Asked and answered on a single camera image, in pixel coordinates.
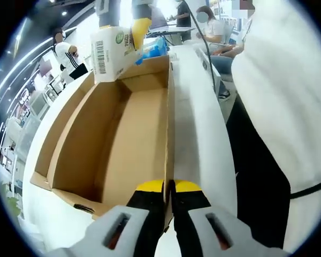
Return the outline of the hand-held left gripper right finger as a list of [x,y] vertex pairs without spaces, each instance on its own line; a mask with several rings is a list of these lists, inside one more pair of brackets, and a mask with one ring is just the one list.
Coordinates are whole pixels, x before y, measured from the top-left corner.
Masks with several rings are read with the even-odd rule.
[[172,182],[172,211],[182,256],[256,256],[249,226],[209,202],[193,182]]

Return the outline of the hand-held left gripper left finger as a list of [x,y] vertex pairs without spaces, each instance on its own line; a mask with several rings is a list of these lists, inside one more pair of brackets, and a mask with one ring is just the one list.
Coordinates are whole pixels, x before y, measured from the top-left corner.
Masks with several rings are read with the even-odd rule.
[[127,205],[115,206],[86,232],[86,256],[154,256],[165,222],[164,181],[137,186]]

